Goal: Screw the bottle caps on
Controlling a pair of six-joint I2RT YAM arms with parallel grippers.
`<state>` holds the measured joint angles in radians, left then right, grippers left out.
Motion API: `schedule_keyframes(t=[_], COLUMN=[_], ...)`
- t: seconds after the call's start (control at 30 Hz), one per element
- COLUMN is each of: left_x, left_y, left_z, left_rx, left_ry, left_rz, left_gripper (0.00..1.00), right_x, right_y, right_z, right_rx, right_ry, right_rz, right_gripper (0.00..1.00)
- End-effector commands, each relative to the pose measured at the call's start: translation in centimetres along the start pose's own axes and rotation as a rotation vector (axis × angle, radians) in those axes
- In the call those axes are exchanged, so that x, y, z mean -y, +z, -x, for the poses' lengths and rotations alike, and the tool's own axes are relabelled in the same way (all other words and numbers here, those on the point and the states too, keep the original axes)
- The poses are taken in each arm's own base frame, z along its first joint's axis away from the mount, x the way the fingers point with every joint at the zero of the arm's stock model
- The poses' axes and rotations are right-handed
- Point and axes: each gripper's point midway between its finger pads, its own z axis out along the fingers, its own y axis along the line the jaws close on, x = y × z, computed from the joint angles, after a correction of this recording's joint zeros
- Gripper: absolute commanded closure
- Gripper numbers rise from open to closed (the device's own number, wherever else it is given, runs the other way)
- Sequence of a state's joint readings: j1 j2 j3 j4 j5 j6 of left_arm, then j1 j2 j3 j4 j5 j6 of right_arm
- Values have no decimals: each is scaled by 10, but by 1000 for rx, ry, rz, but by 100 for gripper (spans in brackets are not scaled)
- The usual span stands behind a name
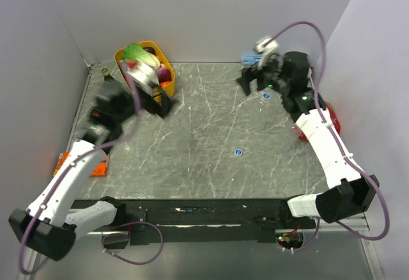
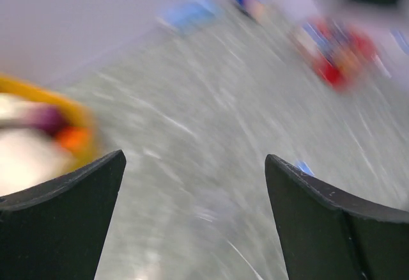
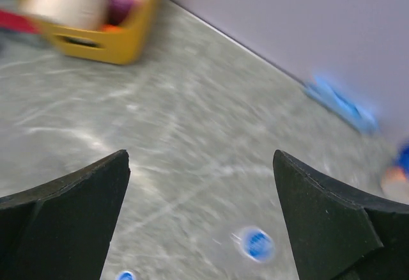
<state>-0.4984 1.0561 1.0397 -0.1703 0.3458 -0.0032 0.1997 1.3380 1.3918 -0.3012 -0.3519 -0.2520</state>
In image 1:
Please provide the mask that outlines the clear plastic bottle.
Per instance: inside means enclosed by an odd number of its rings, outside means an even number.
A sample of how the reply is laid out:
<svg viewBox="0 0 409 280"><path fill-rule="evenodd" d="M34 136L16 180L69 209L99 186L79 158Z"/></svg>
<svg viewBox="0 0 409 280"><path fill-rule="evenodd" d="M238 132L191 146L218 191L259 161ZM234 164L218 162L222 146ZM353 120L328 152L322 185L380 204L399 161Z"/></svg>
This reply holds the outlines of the clear plastic bottle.
<svg viewBox="0 0 409 280"><path fill-rule="evenodd" d="M270 100L262 100L263 93L269 93L271 95ZM269 131L275 127L277 123L276 105L277 97L272 92L262 91L259 94L252 113L252 125L256 132Z"/></svg>

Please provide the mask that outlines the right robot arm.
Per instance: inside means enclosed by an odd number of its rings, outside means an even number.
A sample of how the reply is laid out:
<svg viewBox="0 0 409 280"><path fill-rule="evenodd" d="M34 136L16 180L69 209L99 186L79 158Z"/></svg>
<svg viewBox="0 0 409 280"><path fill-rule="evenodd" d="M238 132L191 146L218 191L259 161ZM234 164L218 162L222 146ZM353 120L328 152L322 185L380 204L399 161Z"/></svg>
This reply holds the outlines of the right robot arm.
<svg viewBox="0 0 409 280"><path fill-rule="evenodd" d="M307 54L285 53L282 59L271 59L263 68L257 64L242 68L237 83L250 95L250 83L258 90L270 88L281 96L283 108L312 146L325 174L328 190L286 199L279 212L281 224L295 227L302 217L319 217L332 223L361 214L372 203L379 182L375 175L370 181L360 173L353 155L342 143L322 98L314 99L309 84L312 68Z"/></svg>

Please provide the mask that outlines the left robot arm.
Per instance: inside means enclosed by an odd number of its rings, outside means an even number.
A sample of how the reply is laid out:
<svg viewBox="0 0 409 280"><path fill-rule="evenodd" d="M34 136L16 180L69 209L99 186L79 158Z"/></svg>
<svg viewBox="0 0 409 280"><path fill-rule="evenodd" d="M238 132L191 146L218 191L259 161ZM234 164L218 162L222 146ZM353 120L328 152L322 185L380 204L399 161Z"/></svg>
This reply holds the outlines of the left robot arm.
<svg viewBox="0 0 409 280"><path fill-rule="evenodd" d="M133 96L118 81L103 83L88 123L55 177L26 210L16 209L10 215L10 226L22 245L59 261L89 232L104 226L124 227L126 205L109 196L74 214L69 211L84 182L113 146L124 140L123 122L140 109L165 118L176 104L162 88L159 102L141 88L136 92Z"/></svg>

